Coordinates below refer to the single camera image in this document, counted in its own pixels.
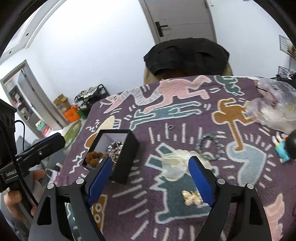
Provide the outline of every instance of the metal screw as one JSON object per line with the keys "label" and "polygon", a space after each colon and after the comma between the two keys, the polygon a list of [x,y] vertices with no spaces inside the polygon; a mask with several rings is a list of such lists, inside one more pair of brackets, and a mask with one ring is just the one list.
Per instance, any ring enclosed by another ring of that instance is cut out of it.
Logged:
{"label": "metal screw", "polygon": [[83,178],[78,178],[77,180],[76,180],[76,183],[77,184],[82,184],[84,182],[84,179]]}
{"label": "metal screw", "polygon": [[54,187],[54,184],[53,183],[50,183],[47,185],[47,189],[52,189]]}
{"label": "metal screw", "polygon": [[254,185],[251,184],[251,183],[248,183],[248,184],[247,184],[247,188],[249,188],[249,189],[253,189],[253,188],[254,188]]}
{"label": "metal screw", "polygon": [[217,182],[221,185],[225,184],[225,180],[222,178],[219,178]]}

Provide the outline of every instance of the blue figurine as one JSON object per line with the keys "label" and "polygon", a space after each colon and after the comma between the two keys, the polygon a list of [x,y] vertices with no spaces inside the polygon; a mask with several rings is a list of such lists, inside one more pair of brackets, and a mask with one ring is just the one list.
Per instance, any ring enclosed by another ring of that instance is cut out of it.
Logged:
{"label": "blue figurine", "polygon": [[289,136],[283,134],[282,137],[277,132],[276,136],[271,139],[280,157],[280,162],[285,163],[290,159],[296,159],[296,130],[292,131]]}

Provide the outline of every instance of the patterned blanket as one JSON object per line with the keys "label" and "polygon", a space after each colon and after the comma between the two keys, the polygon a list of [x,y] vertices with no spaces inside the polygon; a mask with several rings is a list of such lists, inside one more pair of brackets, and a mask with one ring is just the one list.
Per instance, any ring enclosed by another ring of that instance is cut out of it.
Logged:
{"label": "patterned blanket", "polygon": [[[106,240],[194,240],[205,222],[207,204],[187,206],[182,190],[195,191],[188,174],[176,180],[163,175],[162,156],[174,150],[194,151],[203,134],[216,135],[221,157],[211,162],[217,177],[230,184],[253,183],[278,241],[293,221],[296,162],[279,162],[271,142],[275,131],[246,118],[246,101],[260,97],[247,78],[194,76],[163,80],[110,96],[96,103],[72,145],[59,185],[88,173],[81,166],[100,129],[131,129],[140,142],[126,185],[108,182],[93,216]],[[210,141],[203,147],[215,154]],[[71,207],[68,218],[81,240]],[[229,215],[233,215],[231,206]],[[231,221],[221,234],[226,240]]]}

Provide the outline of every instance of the door handle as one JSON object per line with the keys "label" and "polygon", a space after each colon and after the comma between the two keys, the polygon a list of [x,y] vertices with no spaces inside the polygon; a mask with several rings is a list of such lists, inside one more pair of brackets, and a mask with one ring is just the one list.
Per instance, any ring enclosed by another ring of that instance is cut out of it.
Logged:
{"label": "door handle", "polygon": [[168,27],[168,25],[160,25],[159,22],[155,22],[159,37],[163,37],[163,31],[161,28]]}

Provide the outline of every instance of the orange bag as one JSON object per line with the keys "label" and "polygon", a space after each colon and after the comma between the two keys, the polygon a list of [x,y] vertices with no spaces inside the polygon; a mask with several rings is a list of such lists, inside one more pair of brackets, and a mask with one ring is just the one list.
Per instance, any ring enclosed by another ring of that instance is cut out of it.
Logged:
{"label": "orange bag", "polygon": [[75,106],[72,106],[69,110],[65,111],[63,115],[69,122],[73,122],[81,118],[80,115],[78,115],[77,108],[75,108]]}

